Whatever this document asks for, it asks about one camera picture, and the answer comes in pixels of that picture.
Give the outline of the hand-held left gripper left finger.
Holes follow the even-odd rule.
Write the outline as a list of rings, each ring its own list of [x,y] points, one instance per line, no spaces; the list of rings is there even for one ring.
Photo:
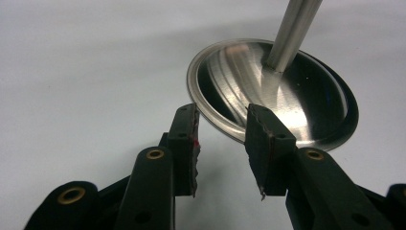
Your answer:
[[[156,147],[137,156],[114,230],[174,230],[175,199],[197,190],[199,112],[179,107]]]

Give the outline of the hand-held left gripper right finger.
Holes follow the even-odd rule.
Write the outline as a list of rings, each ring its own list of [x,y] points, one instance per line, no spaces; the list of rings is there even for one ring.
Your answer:
[[[295,230],[392,230],[325,151],[298,148],[268,108],[247,107],[245,150],[262,196],[285,196]]]

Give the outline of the steel utensil stand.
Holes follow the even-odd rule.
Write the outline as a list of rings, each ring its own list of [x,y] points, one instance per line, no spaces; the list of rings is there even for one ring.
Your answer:
[[[301,147],[333,150],[356,130],[358,106],[344,80],[300,47],[323,0],[290,0],[273,41],[239,38],[199,52],[187,73],[192,100],[217,129],[243,142],[247,107],[275,113]]]

